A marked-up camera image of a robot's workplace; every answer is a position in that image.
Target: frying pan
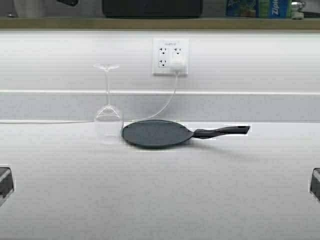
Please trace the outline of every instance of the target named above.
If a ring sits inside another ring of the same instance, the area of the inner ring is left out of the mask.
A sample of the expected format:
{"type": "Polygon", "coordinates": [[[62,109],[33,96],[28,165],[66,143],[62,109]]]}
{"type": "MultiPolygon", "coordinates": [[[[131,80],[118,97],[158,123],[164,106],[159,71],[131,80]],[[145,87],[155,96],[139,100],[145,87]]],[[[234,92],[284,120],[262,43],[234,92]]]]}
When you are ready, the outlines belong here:
{"type": "Polygon", "coordinates": [[[231,126],[215,130],[190,131],[185,126],[165,120],[146,120],[132,123],[122,130],[129,144],[149,149],[167,148],[182,144],[191,138],[211,139],[229,134],[247,134],[249,126],[231,126]]]}

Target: wall outlet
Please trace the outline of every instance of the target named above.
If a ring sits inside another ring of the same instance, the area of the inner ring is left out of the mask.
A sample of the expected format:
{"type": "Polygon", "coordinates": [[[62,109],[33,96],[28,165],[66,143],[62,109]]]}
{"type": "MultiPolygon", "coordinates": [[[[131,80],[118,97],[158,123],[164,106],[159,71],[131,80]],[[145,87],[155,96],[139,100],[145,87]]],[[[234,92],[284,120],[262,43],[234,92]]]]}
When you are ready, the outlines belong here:
{"type": "Polygon", "coordinates": [[[159,39],[153,40],[153,74],[173,75],[170,68],[175,63],[183,62],[185,68],[181,75],[188,74],[189,67],[189,40],[188,39],[159,39]]]}

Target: wine glass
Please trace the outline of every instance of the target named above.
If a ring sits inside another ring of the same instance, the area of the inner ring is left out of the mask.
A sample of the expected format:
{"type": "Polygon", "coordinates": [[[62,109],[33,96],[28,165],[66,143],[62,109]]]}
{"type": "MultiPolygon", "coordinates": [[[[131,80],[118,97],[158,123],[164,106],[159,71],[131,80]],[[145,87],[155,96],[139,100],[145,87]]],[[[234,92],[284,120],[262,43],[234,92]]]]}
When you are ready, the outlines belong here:
{"type": "Polygon", "coordinates": [[[94,118],[95,130],[99,139],[104,144],[114,144],[121,139],[121,131],[124,126],[124,116],[122,112],[111,104],[111,83],[109,81],[109,72],[119,68],[113,64],[95,64],[95,68],[104,71],[106,105],[103,106],[94,118]]]}

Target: charging cord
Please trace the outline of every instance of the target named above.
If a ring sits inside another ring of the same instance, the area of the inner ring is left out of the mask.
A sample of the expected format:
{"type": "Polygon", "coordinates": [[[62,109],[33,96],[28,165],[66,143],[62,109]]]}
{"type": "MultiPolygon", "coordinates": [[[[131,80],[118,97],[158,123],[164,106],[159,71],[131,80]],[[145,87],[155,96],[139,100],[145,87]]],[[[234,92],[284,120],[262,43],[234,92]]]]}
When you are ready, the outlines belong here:
{"type": "MultiPolygon", "coordinates": [[[[127,120],[127,122],[139,122],[139,121],[145,121],[148,119],[155,118],[159,114],[161,114],[172,102],[174,96],[176,95],[177,88],[178,88],[178,82],[179,82],[179,75],[184,72],[185,70],[185,63],[181,59],[176,59],[171,61],[170,64],[170,69],[175,75],[175,80],[174,80],[174,85],[173,85],[173,92],[169,99],[166,101],[166,103],[163,105],[163,107],[155,114],[145,117],[145,118],[140,118],[140,119],[131,119],[127,120]]],[[[0,121],[0,124],[82,124],[82,123],[92,123],[94,122],[93,120],[91,121],[41,121],[41,120],[4,120],[0,121]]]]}

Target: wooden shelf edge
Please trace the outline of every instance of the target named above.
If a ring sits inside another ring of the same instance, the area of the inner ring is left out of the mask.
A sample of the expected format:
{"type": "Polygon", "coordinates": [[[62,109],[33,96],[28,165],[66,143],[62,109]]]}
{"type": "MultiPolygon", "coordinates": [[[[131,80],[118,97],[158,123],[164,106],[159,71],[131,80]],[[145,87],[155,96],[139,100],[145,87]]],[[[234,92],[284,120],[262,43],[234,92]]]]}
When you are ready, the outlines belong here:
{"type": "Polygon", "coordinates": [[[0,18],[0,30],[298,30],[320,31],[320,19],[199,18],[0,18]]]}

